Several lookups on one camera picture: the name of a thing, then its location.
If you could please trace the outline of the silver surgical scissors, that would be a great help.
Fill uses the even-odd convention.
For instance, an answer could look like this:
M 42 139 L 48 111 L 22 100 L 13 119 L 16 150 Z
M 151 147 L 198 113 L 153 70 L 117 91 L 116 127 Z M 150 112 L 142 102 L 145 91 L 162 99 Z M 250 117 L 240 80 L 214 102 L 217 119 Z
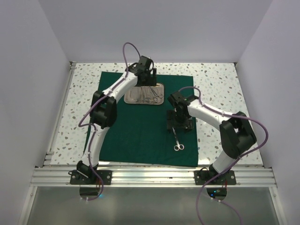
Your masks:
M 184 145 L 179 143 L 179 140 L 178 140 L 178 137 L 177 137 L 174 127 L 172 127 L 172 131 L 173 131 L 175 142 L 176 142 L 176 144 L 174 145 L 174 150 L 175 151 L 184 150 Z

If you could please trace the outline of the dark green surgical cloth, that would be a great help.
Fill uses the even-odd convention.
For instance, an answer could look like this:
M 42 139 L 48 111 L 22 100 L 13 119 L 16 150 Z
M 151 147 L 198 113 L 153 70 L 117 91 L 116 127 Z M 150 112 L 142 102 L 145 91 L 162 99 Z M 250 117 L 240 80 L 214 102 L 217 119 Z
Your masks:
M 161 105 L 117 103 L 117 119 L 108 130 L 99 160 L 141 164 L 196 167 L 198 146 L 196 128 L 185 133 L 176 130 L 183 150 L 175 151 L 175 138 L 167 131 L 167 110 L 173 107 L 167 99 Z

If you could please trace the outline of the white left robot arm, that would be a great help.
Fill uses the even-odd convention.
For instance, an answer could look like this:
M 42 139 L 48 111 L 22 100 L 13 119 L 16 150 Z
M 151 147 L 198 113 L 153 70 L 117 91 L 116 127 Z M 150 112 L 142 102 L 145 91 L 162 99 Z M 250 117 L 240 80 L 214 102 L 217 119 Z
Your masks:
M 94 92 L 91 108 L 84 115 L 84 118 L 89 116 L 90 121 L 83 124 L 81 120 L 79 123 L 79 127 L 90 127 L 86 150 L 76 166 L 77 172 L 81 174 L 81 179 L 85 183 L 92 184 L 99 178 L 96 172 L 99 154 L 109 128 L 117 119 L 118 101 L 132 87 L 146 85 L 156 85 L 156 69 L 152 59 L 141 56 L 139 61 L 127 67 L 110 87 Z

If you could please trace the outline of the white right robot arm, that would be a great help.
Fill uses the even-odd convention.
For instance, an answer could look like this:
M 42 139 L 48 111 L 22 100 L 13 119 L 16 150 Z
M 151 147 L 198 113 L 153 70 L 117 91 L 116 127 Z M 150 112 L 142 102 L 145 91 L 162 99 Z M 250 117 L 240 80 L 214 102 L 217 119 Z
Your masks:
M 243 112 L 231 113 L 200 103 L 199 97 L 184 97 L 175 92 L 168 97 L 174 108 L 167 111 L 167 130 L 174 134 L 177 130 L 185 133 L 193 130 L 193 118 L 200 119 L 220 132 L 222 151 L 208 171 L 201 176 L 214 184 L 225 179 L 224 169 L 228 168 L 244 152 L 250 149 L 257 138 Z

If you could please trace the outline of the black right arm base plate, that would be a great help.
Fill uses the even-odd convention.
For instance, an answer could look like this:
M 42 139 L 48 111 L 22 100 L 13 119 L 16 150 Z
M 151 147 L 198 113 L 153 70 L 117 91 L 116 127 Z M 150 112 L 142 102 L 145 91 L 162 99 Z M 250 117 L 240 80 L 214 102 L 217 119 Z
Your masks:
M 209 180 L 211 180 L 207 185 L 236 185 L 237 181 L 235 178 L 235 173 L 233 170 L 218 175 L 216 178 L 212 179 L 215 174 L 207 169 L 195 170 L 194 180 L 196 185 L 204 185 Z

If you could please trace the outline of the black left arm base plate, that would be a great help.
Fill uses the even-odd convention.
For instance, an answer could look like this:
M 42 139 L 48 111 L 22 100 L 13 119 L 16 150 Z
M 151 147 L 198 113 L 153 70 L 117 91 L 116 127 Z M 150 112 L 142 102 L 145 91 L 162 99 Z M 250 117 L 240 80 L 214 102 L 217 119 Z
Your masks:
M 68 172 L 70 175 L 71 185 L 110 185 L 112 180 L 111 170 L 89 170 L 87 174 L 79 172 L 77 170 L 72 170 Z

